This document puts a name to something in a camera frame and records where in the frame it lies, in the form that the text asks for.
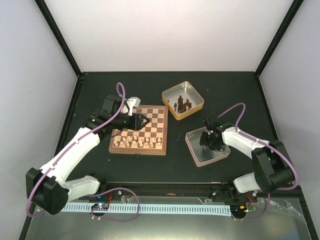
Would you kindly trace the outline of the wooden chess board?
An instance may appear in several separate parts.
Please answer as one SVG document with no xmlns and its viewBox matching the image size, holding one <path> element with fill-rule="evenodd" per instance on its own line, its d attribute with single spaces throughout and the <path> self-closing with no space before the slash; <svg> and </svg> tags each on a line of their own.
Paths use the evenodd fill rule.
<svg viewBox="0 0 320 240">
<path fill-rule="evenodd" d="M 165 156 L 167 153 L 167 136 L 168 136 L 168 107 L 165 105 L 140 105 L 138 108 L 133 109 L 133 113 L 143 114 L 150 119 L 150 122 L 141 130 L 114 129 L 111 134 L 109 152 L 111 154 L 130 154 L 130 155 L 153 155 Z M 127 139 L 128 136 L 137 136 L 137 147 L 132 147 L 132 141 L 123 141 L 123 137 Z M 120 137 L 118 146 L 114 146 L 115 137 Z M 150 147 L 151 138 L 155 138 L 154 147 Z M 157 146 L 157 139 L 162 139 L 162 147 Z M 138 141 L 143 141 L 143 147 L 139 147 Z M 121 147 L 120 142 L 124 142 L 125 146 Z M 130 142 L 130 147 L 126 147 L 126 142 Z"/>
</svg>

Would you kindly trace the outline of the gold tin box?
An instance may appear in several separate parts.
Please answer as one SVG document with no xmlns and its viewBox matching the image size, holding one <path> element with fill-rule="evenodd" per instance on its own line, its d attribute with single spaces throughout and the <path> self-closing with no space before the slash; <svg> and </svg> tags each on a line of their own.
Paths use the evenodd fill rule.
<svg viewBox="0 0 320 240">
<path fill-rule="evenodd" d="M 178 121 L 201 110 L 205 102 L 203 97 L 188 81 L 163 91 L 162 101 Z"/>
</svg>

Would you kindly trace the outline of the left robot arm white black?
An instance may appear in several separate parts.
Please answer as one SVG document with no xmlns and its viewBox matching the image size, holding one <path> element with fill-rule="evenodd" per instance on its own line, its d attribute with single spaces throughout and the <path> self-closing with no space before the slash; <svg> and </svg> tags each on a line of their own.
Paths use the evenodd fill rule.
<svg viewBox="0 0 320 240">
<path fill-rule="evenodd" d="M 67 178 L 80 161 L 113 130 L 141 130 L 149 123 L 149 119 L 141 113 L 133 112 L 140 102 L 138 97 L 125 99 L 108 95 L 102 108 L 85 120 L 72 140 L 52 160 L 40 169 L 32 167 L 26 173 L 28 216 L 31 216 L 31 204 L 55 215 L 75 199 L 93 196 L 101 200 L 107 195 L 107 186 L 93 175 L 71 181 Z"/>
</svg>

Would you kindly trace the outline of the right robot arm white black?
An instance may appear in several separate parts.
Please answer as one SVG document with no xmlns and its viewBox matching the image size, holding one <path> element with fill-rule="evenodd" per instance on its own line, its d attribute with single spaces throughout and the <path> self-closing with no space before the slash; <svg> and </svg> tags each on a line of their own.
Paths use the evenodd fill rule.
<svg viewBox="0 0 320 240">
<path fill-rule="evenodd" d="M 206 127 L 199 140 L 202 147 L 212 151 L 232 147 L 252 160 L 253 172 L 235 178 L 228 187 L 230 200 L 238 202 L 252 191 L 285 190 L 296 181 L 297 173 L 282 142 L 258 139 L 232 123 L 212 122 L 209 117 L 202 122 Z"/>
</svg>

